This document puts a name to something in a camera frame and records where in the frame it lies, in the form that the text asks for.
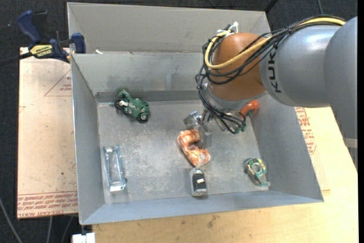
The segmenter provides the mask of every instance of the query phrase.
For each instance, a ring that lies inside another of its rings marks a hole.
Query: small metal object
[[[270,183],[261,179],[267,172],[265,162],[259,158],[250,158],[244,162],[244,172],[248,174],[254,184],[258,186],[270,186]]]
[[[188,130],[196,129],[200,134],[200,140],[197,145],[200,149],[205,149],[212,144],[212,132],[204,124],[203,118],[195,111],[191,112],[183,119]]]
[[[110,192],[122,191],[126,186],[120,147],[104,147],[105,172]]]
[[[196,111],[191,112],[185,119],[183,119],[184,124],[188,130],[195,129],[199,126],[201,122],[201,117]]]
[[[194,168],[190,172],[192,196],[207,195],[205,174],[202,169]]]

